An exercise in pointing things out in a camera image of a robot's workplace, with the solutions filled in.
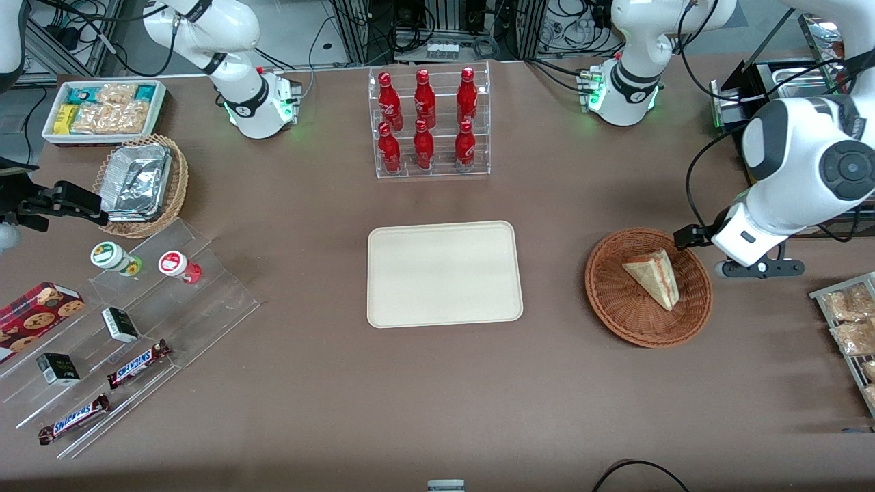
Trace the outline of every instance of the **table surface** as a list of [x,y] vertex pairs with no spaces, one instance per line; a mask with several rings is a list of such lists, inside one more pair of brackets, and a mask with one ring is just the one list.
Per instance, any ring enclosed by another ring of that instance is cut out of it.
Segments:
[[[692,61],[709,80],[739,59]],[[375,178],[366,69],[319,72],[301,123],[263,141],[228,124],[207,78],[164,79],[159,129],[191,173],[182,216],[263,305],[75,460],[0,409],[0,488],[416,491],[458,477],[472,492],[560,491],[640,458],[700,491],[871,489],[875,436],[839,430],[872,421],[807,293],[875,269],[860,261],[873,240],[793,241],[804,277],[714,279],[693,341],[634,347],[599,323],[582,269],[614,230],[693,221],[683,177],[715,135],[707,96],[674,60],[652,113],[615,128],[531,67],[491,68],[493,174],[442,182]],[[106,153],[47,145],[35,180],[90,186]],[[708,216],[744,189],[740,166],[729,143],[699,164]],[[519,320],[368,324],[371,230],[497,220],[516,232]],[[81,284],[110,239],[72,218],[24,238],[0,257],[0,303],[42,280]],[[663,487],[626,469],[602,490]]]

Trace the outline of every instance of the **brown wicker basket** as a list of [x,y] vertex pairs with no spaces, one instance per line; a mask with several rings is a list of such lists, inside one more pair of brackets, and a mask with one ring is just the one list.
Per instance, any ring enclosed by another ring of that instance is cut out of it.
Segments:
[[[627,258],[660,248],[668,253],[681,294],[671,311],[663,309],[623,268]],[[702,262],[690,250],[678,251],[674,239],[656,229],[623,229],[599,242],[586,261],[584,285],[602,322],[642,347],[674,347],[690,341],[711,316],[711,280]]]
[[[186,162],[186,156],[182,155],[182,151],[179,150],[179,147],[170,138],[161,135],[149,135],[148,137],[131,140],[120,145],[120,147],[146,144],[166,145],[173,152],[171,174],[167,180],[167,191],[164,196],[164,212],[154,222],[110,222],[101,227],[104,232],[113,235],[123,235],[129,239],[143,239],[167,227],[173,222],[173,219],[179,216],[182,203],[186,200],[186,186],[188,186],[188,163]],[[103,159],[101,170],[97,173],[97,179],[92,187],[95,193],[101,189],[103,174],[107,171],[110,157],[112,157],[111,153]]]

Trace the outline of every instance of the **red cookie box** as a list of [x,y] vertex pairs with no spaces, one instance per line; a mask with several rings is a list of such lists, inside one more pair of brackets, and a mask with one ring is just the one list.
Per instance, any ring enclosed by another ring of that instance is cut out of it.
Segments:
[[0,363],[76,313],[85,303],[78,292],[43,282],[0,309]]

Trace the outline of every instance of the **clear acrylic bottle rack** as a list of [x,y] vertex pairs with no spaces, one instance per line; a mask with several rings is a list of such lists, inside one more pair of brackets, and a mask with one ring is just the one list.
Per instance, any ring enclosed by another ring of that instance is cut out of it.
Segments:
[[[417,129],[417,111],[414,107],[413,94],[417,91],[417,69],[426,67],[429,71],[431,86],[435,90],[437,103],[437,126],[431,129],[435,140],[435,162],[429,171],[423,171],[416,162],[416,150],[413,147],[413,136]],[[490,74],[489,64],[435,64],[422,67],[392,66],[371,68],[368,74],[368,106],[371,115],[371,138],[374,140],[374,167],[377,178],[429,178],[429,177],[465,177],[489,174],[492,171],[492,154],[489,137],[492,130],[490,113]],[[472,133],[477,139],[474,148],[474,166],[470,172],[459,172],[456,169],[456,136],[459,134],[459,122],[456,119],[456,92],[462,81],[462,68],[474,69],[474,85],[477,86],[477,117],[473,121]],[[382,164],[380,148],[377,142],[380,134],[377,125],[382,121],[380,112],[380,84],[377,75],[388,72],[392,76],[392,85],[401,98],[401,114],[404,117],[404,128],[395,133],[401,146],[401,172],[388,174]]]
[[[225,270],[209,240],[182,219],[131,250],[143,268],[131,278],[103,271],[77,288],[86,307],[42,340],[8,361],[0,370],[0,408],[17,429],[33,436],[39,430],[106,393],[112,410],[62,434],[48,445],[59,459],[74,458],[149,395],[188,367],[260,304],[234,275]],[[158,259],[181,251],[200,265],[203,274],[185,284],[158,271]],[[107,306],[128,313],[139,333],[133,343],[109,336],[101,311]],[[115,390],[107,375],[165,339],[172,352]],[[44,352],[69,355],[81,380],[73,386],[49,385],[36,359]]]

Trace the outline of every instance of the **small jar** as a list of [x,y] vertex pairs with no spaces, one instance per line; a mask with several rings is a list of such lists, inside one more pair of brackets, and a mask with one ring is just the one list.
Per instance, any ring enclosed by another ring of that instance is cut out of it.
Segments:
[[200,279],[200,265],[192,262],[179,251],[167,251],[158,260],[158,269],[167,277],[178,278],[186,284],[193,284]]
[[91,250],[91,263],[104,270],[117,271],[123,277],[133,277],[141,268],[143,261],[131,255],[112,241],[104,241]]

